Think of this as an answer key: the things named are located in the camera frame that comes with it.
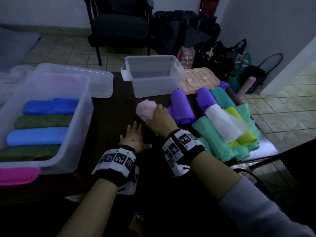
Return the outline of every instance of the plastic storage box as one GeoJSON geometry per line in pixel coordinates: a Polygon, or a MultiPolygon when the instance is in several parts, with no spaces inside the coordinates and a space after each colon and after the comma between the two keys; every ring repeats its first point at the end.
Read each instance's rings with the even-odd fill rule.
{"type": "Polygon", "coordinates": [[[174,55],[125,57],[124,81],[132,81],[136,98],[171,94],[179,88],[186,72],[174,55]]]}
{"type": "Polygon", "coordinates": [[[41,174],[71,173],[77,169],[93,113],[89,80],[84,75],[34,72],[28,77],[0,110],[0,149],[7,147],[7,135],[28,101],[53,98],[79,99],[57,155],[43,161],[0,162],[1,169],[35,167],[41,169],[41,174]]]}
{"type": "Polygon", "coordinates": [[[38,65],[35,71],[85,75],[90,81],[91,97],[109,98],[113,93],[113,74],[111,72],[50,63],[38,65]]]}

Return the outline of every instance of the gray mat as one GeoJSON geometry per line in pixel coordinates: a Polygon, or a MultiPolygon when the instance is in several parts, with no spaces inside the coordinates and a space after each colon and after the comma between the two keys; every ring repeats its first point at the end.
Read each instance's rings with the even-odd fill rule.
{"type": "Polygon", "coordinates": [[[38,33],[15,32],[0,27],[0,71],[19,65],[40,38],[38,33]]]}

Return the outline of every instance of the yellow bag roll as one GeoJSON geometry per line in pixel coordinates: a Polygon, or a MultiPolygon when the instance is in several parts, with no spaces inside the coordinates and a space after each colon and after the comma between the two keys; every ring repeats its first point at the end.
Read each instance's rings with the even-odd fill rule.
{"type": "MultiPolygon", "coordinates": [[[[236,109],[234,107],[228,107],[227,109],[225,109],[225,111],[230,114],[231,116],[234,116],[240,120],[243,120],[243,118],[239,115],[239,113],[236,111],[236,109]]],[[[237,141],[240,145],[243,146],[247,146],[250,145],[252,143],[255,143],[257,141],[257,137],[253,134],[253,132],[247,131],[245,134],[243,134],[242,136],[240,136],[237,141]]],[[[230,142],[228,143],[229,146],[231,147],[235,147],[236,146],[236,141],[230,142]]]]}

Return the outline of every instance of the patterned bag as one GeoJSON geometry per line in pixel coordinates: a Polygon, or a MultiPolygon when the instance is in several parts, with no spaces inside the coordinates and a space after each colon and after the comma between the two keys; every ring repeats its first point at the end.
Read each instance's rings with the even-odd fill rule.
{"type": "Polygon", "coordinates": [[[181,65],[184,67],[184,69],[192,68],[194,57],[195,57],[195,49],[193,47],[186,48],[182,46],[177,55],[177,59],[179,60],[181,65]]]}

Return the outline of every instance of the hand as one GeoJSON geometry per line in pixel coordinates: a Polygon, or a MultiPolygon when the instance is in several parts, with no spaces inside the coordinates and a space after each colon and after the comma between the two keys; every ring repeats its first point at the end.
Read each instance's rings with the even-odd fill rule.
{"type": "Polygon", "coordinates": [[[143,127],[142,124],[139,124],[137,129],[137,122],[135,121],[133,127],[131,125],[127,126],[126,136],[125,138],[120,135],[119,145],[128,145],[136,151],[136,153],[140,153],[146,149],[150,149],[153,146],[151,144],[144,144],[143,142],[143,127]]]}
{"type": "Polygon", "coordinates": [[[145,123],[155,134],[161,135],[165,139],[167,139],[171,132],[179,129],[175,121],[169,115],[167,108],[163,107],[162,104],[157,105],[153,119],[147,120],[145,123]]]}

